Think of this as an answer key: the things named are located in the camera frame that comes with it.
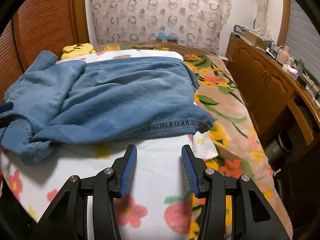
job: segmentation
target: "floral blanket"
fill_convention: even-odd
[[[206,160],[207,166],[234,178],[238,178],[241,174],[249,175],[276,211],[292,239],[291,221],[275,190],[273,171],[268,164],[239,90],[222,60],[200,49],[162,42],[101,45],[96,48],[96,52],[122,49],[170,50],[183,56],[185,64],[195,73],[200,82],[200,88],[195,93],[195,102],[216,119],[209,131],[209,137],[219,155]],[[168,197],[165,202],[172,204],[173,199],[175,199],[174,196]],[[194,196],[192,198],[185,196],[185,199],[186,202],[189,199],[192,201],[189,239],[196,239],[201,225],[204,199],[198,200]],[[231,223],[231,197],[227,196],[226,236],[231,234]]]

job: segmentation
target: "blue denim shirt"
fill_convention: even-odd
[[[193,104],[196,76],[180,59],[138,57],[56,64],[42,51],[5,95],[12,122],[1,145],[30,165],[52,142],[92,144],[206,132],[213,118]]]

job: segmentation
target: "yellow plush toy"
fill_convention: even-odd
[[[77,57],[85,54],[92,54],[96,53],[96,51],[93,49],[93,46],[90,43],[83,43],[81,45],[72,45],[72,46],[66,46],[62,49],[62,56],[61,59],[71,58],[71,57]]]

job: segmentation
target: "white wall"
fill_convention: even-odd
[[[220,54],[223,56],[226,54],[229,36],[234,25],[252,28],[257,15],[256,0],[231,0],[231,6],[229,19],[220,34]]]
[[[96,34],[94,32],[94,27],[93,27],[93,22],[92,22],[92,12],[91,12],[90,0],[85,0],[85,13],[87,16],[87,25],[88,25],[90,44],[95,48],[98,46],[98,41],[96,38]]]
[[[277,43],[283,11],[283,0],[269,0],[268,26],[272,39]]]

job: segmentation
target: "curtain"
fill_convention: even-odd
[[[267,28],[267,12],[269,7],[269,0],[257,0],[257,16],[255,20],[255,29],[260,29],[267,36],[269,31]]]
[[[178,40],[219,53],[231,0],[91,0],[99,44]]]

